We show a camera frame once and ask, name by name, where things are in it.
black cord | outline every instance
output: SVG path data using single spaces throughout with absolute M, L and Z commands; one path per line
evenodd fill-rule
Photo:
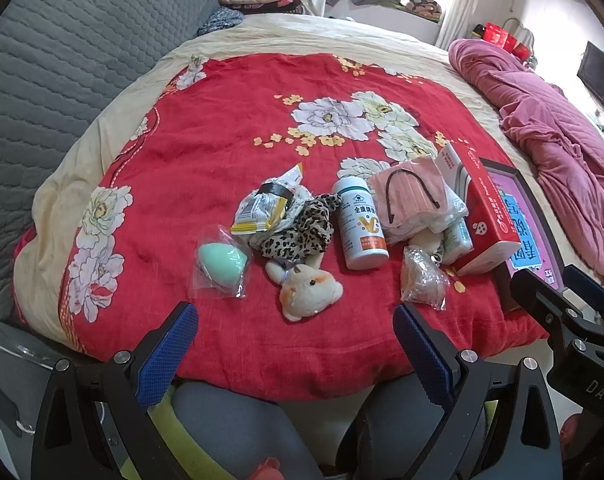
M 421 184 L 422 189 L 424 190 L 424 193 L 426 193 L 427 197 L 429 197 L 429 200 L 431 200 L 431 203 L 435 206 L 435 208 L 439 209 L 439 202 L 433 198 L 433 195 L 431 195 L 431 192 L 427 189 L 426 184 L 422 180 L 421 176 L 419 176 L 414 171 L 404 170 L 403 168 L 400 168 L 399 170 L 393 171 L 388 176 L 388 180 L 386 181 L 386 212 L 388 213 L 389 224 L 393 223 L 393 219 L 395 218 L 395 215 L 393 215 L 393 213 L 391 213 L 391 200 L 388 196 L 388 190 L 389 190 L 389 187 L 391 186 L 391 179 L 393 178 L 393 175 L 397 174 L 397 173 L 408 173 L 408 174 L 414 176 L 415 178 L 417 178 L 419 183 Z

small white bottle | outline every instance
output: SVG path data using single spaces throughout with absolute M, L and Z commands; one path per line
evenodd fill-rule
M 388 251 L 367 182 L 346 176 L 333 185 L 333 193 L 342 199 L 338 225 L 346 266 L 351 270 L 379 267 L 388 260 Z

metal screw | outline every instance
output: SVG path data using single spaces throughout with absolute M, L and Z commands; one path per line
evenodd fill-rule
M 128 360 L 131 359 L 131 354 L 128 350 L 120 350 L 113 356 L 113 360 L 118 365 L 123 365 L 124 363 L 128 363 Z
M 477 354 L 472 350 L 462 350 L 460 354 L 462 359 L 467 363 L 474 363 L 477 361 Z
M 537 361 L 532 357 L 524 357 L 524 366 L 529 370 L 535 370 L 537 368 Z
M 63 372 L 64 370 L 66 370 L 68 368 L 69 362 L 68 359 L 60 359 L 60 361 L 58 361 L 56 363 L 56 370 L 58 372 Z

white flower print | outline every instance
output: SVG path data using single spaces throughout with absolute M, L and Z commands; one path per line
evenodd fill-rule
M 128 140 L 136 140 L 136 139 L 140 138 L 140 136 L 142 136 L 143 134 L 146 134 L 147 131 L 148 131 L 148 117 L 144 116 L 144 119 L 142 119 L 140 126 L 138 126 L 138 129 L 136 129 L 136 132 Z
M 338 171 L 338 178 L 358 176 L 363 179 L 388 170 L 391 166 L 385 160 L 373 160 L 373 158 L 345 158 L 339 165 L 342 169 Z
M 392 127 L 405 132 L 419 126 L 418 121 L 399 104 L 388 103 L 375 92 L 355 92 L 351 97 L 362 103 L 366 118 L 378 130 L 390 131 Z
M 68 266 L 69 311 L 77 315 L 84 311 L 89 323 L 95 322 L 98 309 L 111 304 L 118 288 L 116 278 L 124 270 L 124 257 L 113 254 L 115 238 L 108 237 L 107 245 L 96 255 L 89 249 L 80 249 Z
M 130 191 L 130 186 L 96 187 L 82 215 L 78 249 L 90 249 L 96 257 L 108 245 L 109 236 L 124 222 L 124 209 L 133 203 Z
M 313 136 L 330 136 L 338 133 L 352 140 L 368 140 L 366 135 L 374 129 L 373 123 L 361 118 L 364 107 L 359 102 L 336 101 L 330 97 L 312 103 L 300 103 L 291 114 L 300 132 Z
M 437 155 L 435 145 L 422 137 L 417 130 L 403 131 L 398 128 L 390 128 L 390 132 L 380 132 L 377 142 L 386 150 L 386 156 L 392 160 L 403 162 L 422 155 Z
M 193 54 L 191 62 L 186 72 L 178 77 L 175 83 L 175 88 L 178 90 L 184 90 L 196 83 L 200 79 L 204 79 L 207 75 L 204 73 L 204 63 L 208 61 L 208 57 L 197 56 Z

white cable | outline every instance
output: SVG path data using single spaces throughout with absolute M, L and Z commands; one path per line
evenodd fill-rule
M 20 428 L 24 433 L 27 433 L 30 435 L 35 435 L 35 430 L 29 430 L 28 428 L 25 428 L 24 425 L 19 420 L 15 421 L 15 425 L 18 428 Z
M 35 365 L 41 366 L 42 368 L 46 368 L 47 370 L 52 370 L 53 369 L 52 366 L 48 366 L 48 365 L 45 365 L 43 363 L 38 363 L 37 361 L 31 361 L 30 359 L 27 359 L 26 357 L 24 357 L 22 355 L 16 354 L 15 352 L 13 352 L 13 351 L 11 351 L 11 350 L 9 350 L 7 348 L 4 348 L 3 346 L 0 346 L 0 350 L 6 352 L 9 355 L 12 355 L 13 357 L 17 357 L 18 359 L 24 359 L 25 361 L 28 361 L 29 363 L 33 363 Z

